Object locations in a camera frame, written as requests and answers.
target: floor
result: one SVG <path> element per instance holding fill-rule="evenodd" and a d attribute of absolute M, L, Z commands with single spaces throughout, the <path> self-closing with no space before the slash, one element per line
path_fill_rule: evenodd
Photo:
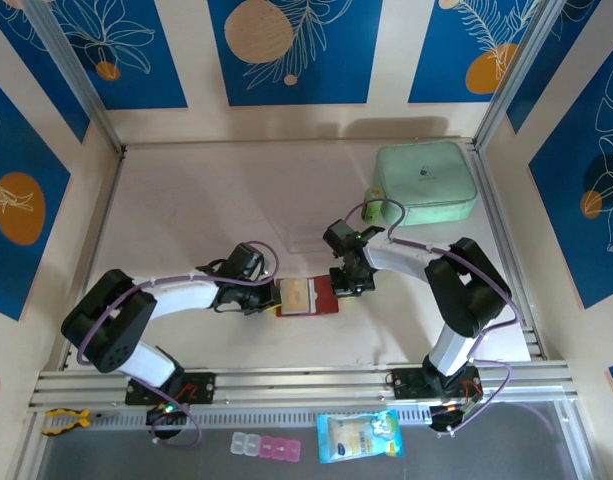
<path fill-rule="evenodd" d="M 129 149 L 89 287 L 105 271 L 157 277 L 189 272 L 246 240 L 271 244 L 279 277 L 326 274 L 340 264 L 321 240 L 362 201 L 380 141 L 188 144 Z M 363 222 L 357 215 L 352 225 Z M 480 198 L 464 221 L 405 227 L 401 238 L 448 244 L 475 239 L 501 271 Z M 377 290 L 340 302 L 340 313 L 277 318 L 209 310 L 152 322 L 143 340 L 185 367 L 344 366 L 421 362 L 443 320 L 427 284 L 379 272 Z M 506 309 L 499 321 L 512 317 Z M 528 361 L 521 328 L 483 343 L 480 358 Z M 69 368 L 76 365 L 73 355 Z"/>

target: orange circle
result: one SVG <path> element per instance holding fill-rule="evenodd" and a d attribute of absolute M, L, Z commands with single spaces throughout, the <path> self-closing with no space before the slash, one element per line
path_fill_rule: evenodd
<path fill-rule="evenodd" d="M 97 72 L 97 75 L 109 82 L 114 82 L 121 74 L 119 68 L 117 68 L 115 64 L 107 62 L 106 60 L 99 62 L 95 66 L 95 71 Z"/>
<path fill-rule="evenodd" d="M 439 8 L 444 10 L 450 10 L 451 8 L 455 8 L 459 5 L 460 0 L 439 0 Z"/>
<path fill-rule="evenodd" d="M 293 45 L 295 34 L 286 14 L 268 0 L 240 3 L 224 23 L 231 52 L 246 63 L 268 63 L 281 58 Z"/>
<path fill-rule="evenodd" d="M 45 219 L 44 193 L 35 179 L 19 172 L 4 175 L 0 180 L 0 230 L 6 238 L 17 245 L 32 245 Z"/>
<path fill-rule="evenodd" d="M 516 50 L 514 43 L 504 43 L 477 57 L 468 67 L 466 88 L 472 93 L 494 93 Z"/>
<path fill-rule="evenodd" d="M 289 87 L 292 87 L 293 85 L 297 85 L 297 77 L 295 75 L 286 75 L 284 77 L 284 83 L 288 85 Z"/>
<path fill-rule="evenodd" d="M 597 218 L 602 213 L 602 196 L 595 190 L 589 190 L 582 197 L 580 206 L 587 218 Z"/>

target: plastic package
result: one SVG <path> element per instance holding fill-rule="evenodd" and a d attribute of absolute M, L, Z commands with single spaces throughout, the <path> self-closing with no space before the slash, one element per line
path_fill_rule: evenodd
<path fill-rule="evenodd" d="M 404 456 L 395 410 L 362 415 L 320 415 L 317 417 L 317 438 L 321 463 L 373 455 Z"/>

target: mint green pouch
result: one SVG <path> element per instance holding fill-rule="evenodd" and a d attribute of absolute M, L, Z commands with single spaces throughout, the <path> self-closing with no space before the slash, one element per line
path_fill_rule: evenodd
<path fill-rule="evenodd" d="M 464 153 L 450 140 L 381 148 L 374 185 L 406 207 L 404 226 L 462 220 L 477 201 Z M 401 209 L 384 202 L 382 215 L 392 225 Z"/>

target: mounting plate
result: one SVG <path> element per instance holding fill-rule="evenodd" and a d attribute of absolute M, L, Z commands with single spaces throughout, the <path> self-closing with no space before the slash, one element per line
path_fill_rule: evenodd
<path fill-rule="evenodd" d="M 472 381 L 481 385 L 481 378 L 476 367 L 466 366 L 462 373 L 442 392 L 433 389 L 424 375 L 424 368 L 396 368 L 391 371 L 391 386 L 397 400 L 423 400 L 429 398 L 452 399 L 463 398 L 466 390 L 462 382 Z"/>
<path fill-rule="evenodd" d="M 188 405 L 208 405 L 213 403 L 215 394 L 215 374 L 212 372 L 184 372 L 175 379 L 175 387 L 170 386 L 164 391 L 180 403 Z M 135 380 L 128 382 L 126 387 L 126 405 L 158 405 L 165 402 L 161 397 L 143 387 Z"/>

